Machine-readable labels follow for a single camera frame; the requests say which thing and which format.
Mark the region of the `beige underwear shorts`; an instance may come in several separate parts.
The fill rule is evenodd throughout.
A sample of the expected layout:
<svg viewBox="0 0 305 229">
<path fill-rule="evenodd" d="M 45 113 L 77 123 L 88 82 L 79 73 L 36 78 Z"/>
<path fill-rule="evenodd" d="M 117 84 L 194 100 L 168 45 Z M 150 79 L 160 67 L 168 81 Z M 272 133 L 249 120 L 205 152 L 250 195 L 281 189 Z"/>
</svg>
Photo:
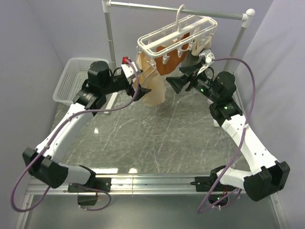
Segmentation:
<svg viewBox="0 0 305 229">
<path fill-rule="evenodd" d="M 142 70 L 139 75 L 140 85 L 143 88 L 151 89 L 141 100 L 148 106 L 156 106 L 165 101 L 166 87 L 163 77 L 157 69 L 151 65 L 150 59 L 144 52 L 137 53 L 136 64 Z"/>
</svg>

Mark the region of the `white clip drying hanger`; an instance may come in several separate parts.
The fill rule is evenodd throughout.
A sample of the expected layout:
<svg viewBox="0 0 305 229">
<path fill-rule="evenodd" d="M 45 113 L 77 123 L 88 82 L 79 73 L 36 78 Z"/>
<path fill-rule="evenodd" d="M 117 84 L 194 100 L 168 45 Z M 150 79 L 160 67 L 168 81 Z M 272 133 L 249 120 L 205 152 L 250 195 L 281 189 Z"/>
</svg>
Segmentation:
<svg viewBox="0 0 305 229">
<path fill-rule="evenodd" d="M 175 49 L 178 50 L 178 56 L 181 57 L 184 51 L 182 50 L 182 46 L 186 43 L 189 43 L 190 46 L 191 40 L 196 37 L 200 37 L 203 41 L 204 38 L 214 35 L 218 25 L 217 21 L 208 16 L 198 15 L 188 15 L 180 18 L 180 14 L 184 8 L 184 4 L 178 8 L 175 22 L 138 39 L 138 52 L 144 52 L 147 56 L 151 57 L 151 63 L 153 65 L 155 65 L 154 59 L 158 57 L 163 57 L 163 64 L 166 64 L 169 59 L 167 53 Z M 182 37 L 187 33 L 190 33 L 190 36 L 182 40 Z M 158 46 L 174 39 L 177 39 L 175 44 L 168 46 L 162 51 L 156 50 Z"/>
</svg>

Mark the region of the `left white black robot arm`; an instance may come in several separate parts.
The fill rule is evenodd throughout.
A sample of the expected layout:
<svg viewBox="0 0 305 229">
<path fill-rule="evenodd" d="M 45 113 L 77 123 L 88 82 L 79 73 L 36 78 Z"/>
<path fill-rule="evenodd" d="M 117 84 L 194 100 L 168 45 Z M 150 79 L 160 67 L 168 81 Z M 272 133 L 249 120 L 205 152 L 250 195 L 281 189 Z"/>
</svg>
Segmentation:
<svg viewBox="0 0 305 229">
<path fill-rule="evenodd" d="M 140 86 L 140 68 L 125 57 L 121 73 L 114 74 L 105 61 L 95 61 L 87 71 L 84 80 L 66 115 L 51 134 L 35 149 L 26 148 L 22 154 L 28 173 L 50 186 L 58 188 L 64 183 L 80 186 L 84 191 L 94 189 L 109 191 L 96 178 L 96 173 L 85 166 L 68 166 L 61 161 L 83 126 L 92 120 L 106 103 L 106 96 L 125 91 L 132 101 L 138 101 L 150 90 Z"/>
</svg>

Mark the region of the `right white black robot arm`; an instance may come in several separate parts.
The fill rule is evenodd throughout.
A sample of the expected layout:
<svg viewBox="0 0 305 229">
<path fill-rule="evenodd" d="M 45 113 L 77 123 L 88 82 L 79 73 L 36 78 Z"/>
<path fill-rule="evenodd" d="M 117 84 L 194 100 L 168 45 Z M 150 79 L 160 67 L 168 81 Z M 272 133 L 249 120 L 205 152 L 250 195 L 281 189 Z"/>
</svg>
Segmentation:
<svg viewBox="0 0 305 229">
<path fill-rule="evenodd" d="M 213 169 L 210 180 L 204 182 L 197 177 L 200 187 L 222 190 L 224 187 L 243 189 L 253 201 L 259 201 L 282 190 L 287 181 L 290 167 L 279 162 L 262 144 L 249 124 L 240 107 L 233 99 L 236 91 L 235 76 L 222 71 L 213 79 L 208 78 L 198 65 L 181 67 L 179 77 L 167 77 L 166 81 L 178 94 L 184 86 L 195 89 L 212 101 L 209 110 L 215 122 L 233 139 L 246 159 L 250 171 L 221 166 Z"/>
</svg>

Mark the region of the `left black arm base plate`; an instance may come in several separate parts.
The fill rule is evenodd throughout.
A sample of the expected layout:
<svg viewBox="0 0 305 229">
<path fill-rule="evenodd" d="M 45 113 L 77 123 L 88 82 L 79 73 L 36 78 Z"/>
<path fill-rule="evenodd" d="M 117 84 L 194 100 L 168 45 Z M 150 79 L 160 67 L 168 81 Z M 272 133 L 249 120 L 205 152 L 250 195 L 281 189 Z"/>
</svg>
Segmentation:
<svg viewBox="0 0 305 229">
<path fill-rule="evenodd" d="M 110 177 L 96 177 L 91 183 L 80 185 L 80 184 L 69 184 L 69 193 L 83 193 L 93 192 L 93 189 L 110 192 L 112 179 Z"/>
</svg>

